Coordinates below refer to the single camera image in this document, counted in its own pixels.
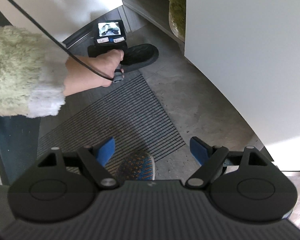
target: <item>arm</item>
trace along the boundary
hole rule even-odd
[[[78,58],[88,66],[93,67],[99,73],[113,78],[114,70],[120,64],[120,61],[123,60],[123,51],[113,49],[108,53],[102,54],[96,58],[80,56],[78,56]],[[65,90],[63,94],[65,96],[69,96],[91,88],[101,86],[108,87],[111,85],[110,80],[94,74],[72,58],[67,60],[66,68],[68,70],[68,75],[64,80]]]

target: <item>black slipper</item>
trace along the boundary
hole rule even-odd
[[[140,44],[123,51],[124,57],[120,63],[125,73],[149,66],[159,57],[157,47],[152,44]],[[88,47],[88,55],[89,57],[98,56],[94,45]]]

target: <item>fuzzy green sleeve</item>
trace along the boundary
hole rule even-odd
[[[0,27],[0,116],[56,115],[68,55],[41,34]]]

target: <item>floor mat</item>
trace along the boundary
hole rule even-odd
[[[113,136],[114,156],[106,168],[114,173],[122,159],[138,150],[158,161],[185,142],[143,76],[137,76],[39,139],[38,155],[58,146],[73,151]]]

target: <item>cabinet door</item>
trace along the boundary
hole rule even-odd
[[[122,5],[122,0],[15,0],[39,24],[59,41]],[[40,32],[6,0],[0,0],[0,11],[12,25]]]
[[[300,170],[300,0],[187,0],[185,56]]]

